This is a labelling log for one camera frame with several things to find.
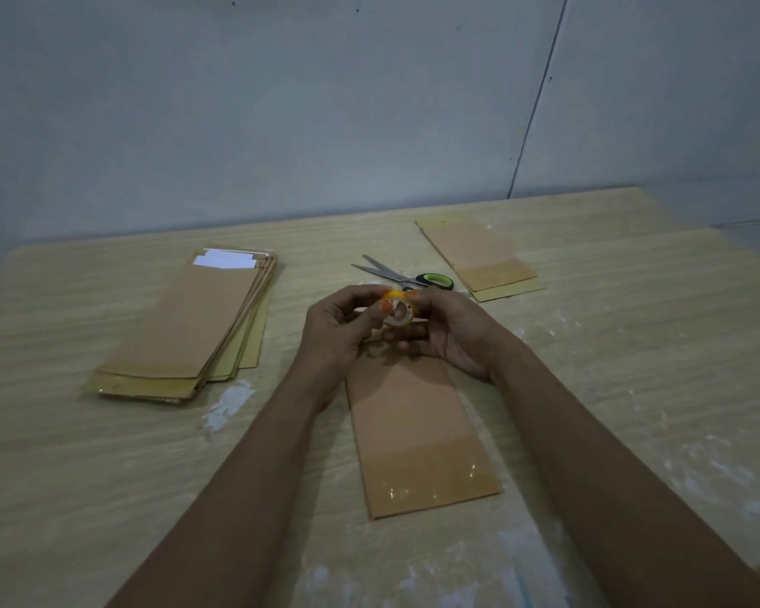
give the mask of wood grain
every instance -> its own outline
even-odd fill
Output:
[[[760,564],[760,257],[636,189],[446,207],[510,236],[544,291],[490,301],[616,435]],[[38,244],[0,268],[0,606],[102,605],[269,397],[306,307],[371,255],[453,275],[414,220],[355,214]],[[278,251],[256,393],[218,433],[80,385],[204,242]],[[451,372],[502,495],[370,523],[343,392],[317,420],[273,605],[602,605],[496,392]]]

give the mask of tape roll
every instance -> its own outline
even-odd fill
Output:
[[[390,292],[385,293],[383,295],[383,298],[387,298],[394,304],[394,308],[391,310],[391,313],[385,317],[385,320],[383,320],[383,324],[385,324],[385,326],[390,326],[391,328],[400,328],[401,326],[410,324],[411,321],[416,317],[416,307],[405,297],[405,292],[402,290],[391,290]],[[400,303],[405,305],[405,316],[402,318],[396,318],[395,315]]]

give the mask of scissors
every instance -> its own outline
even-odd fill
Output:
[[[373,269],[369,268],[368,266],[362,266],[360,264],[353,264],[352,266],[356,266],[357,268],[366,271],[367,273],[371,273],[372,275],[383,277],[386,280],[398,281],[403,284],[410,283],[418,284],[420,286],[436,286],[437,288],[441,288],[443,290],[453,289],[453,280],[447,275],[441,275],[440,273],[423,273],[422,275],[417,275],[416,277],[411,278],[407,275],[400,275],[396,271],[392,271],[385,264],[379,263],[377,260],[370,258],[366,254],[364,254],[363,257],[374,264],[377,268]]]

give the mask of hand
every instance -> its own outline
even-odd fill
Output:
[[[380,300],[390,286],[346,286],[307,309],[301,345],[288,371],[300,379],[322,407],[329,404],[357,358],[357,348],[373,328],[383,326],[391,301]],[[363,312],[357,307],[367,307]]]
[[[416,305],[417,317],[428,321],[383,331],[383,338],[396,341],[403,352],[439,357],[490,381],[494,363],[518,343],[515,335],[463,294],[433,286],[411,290],[406,297]]]

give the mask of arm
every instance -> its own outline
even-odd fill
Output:
[[[293,365],[242,440],[108,608],[259,605],[287,528],[316,414],[391,310],[387,286],[309,308]],[[362,314],[355,307],[371,305]]]
[[[385,338],[495,384],[614,606],[760,606],[760,578],[526,344],[458,293],[413,301],[427,324]]]

